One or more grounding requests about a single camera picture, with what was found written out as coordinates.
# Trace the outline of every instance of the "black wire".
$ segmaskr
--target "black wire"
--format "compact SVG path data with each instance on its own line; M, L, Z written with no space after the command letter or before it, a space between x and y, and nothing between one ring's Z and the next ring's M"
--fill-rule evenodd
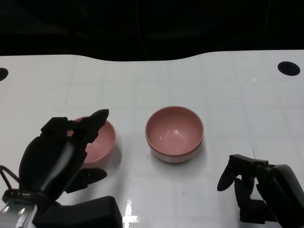
M150 59L148 53L146 52L146 49L145 49L144 46L143 46L142 37L141 37L140 30L139 30L138 0L136 0L136 20L137 20L137 32L138 32L139 42L140 42L141 47L142 47L142 51L143 51L144 55L147 57L147 59L148 59L149 61L151 61L151 59Z
M19 179L12 171L10 171L8 168L6 168L6 167L3 166L3 165L0 165L0 174L1 174L2 178L4 179L6 185L8 186L9 190L12 190L12 187L11 187L11 185L10 185L9 180L8 180L7 177L5 176L3 170L4 170L5 172L7 172L12 178L15 179L15 181L17 181L17 182L21 185L20 179Z
M267 26L268 26L268 14L270 9L271 0L268 0L267 10L266 10L266 18L265 18L265 41L267 43Z

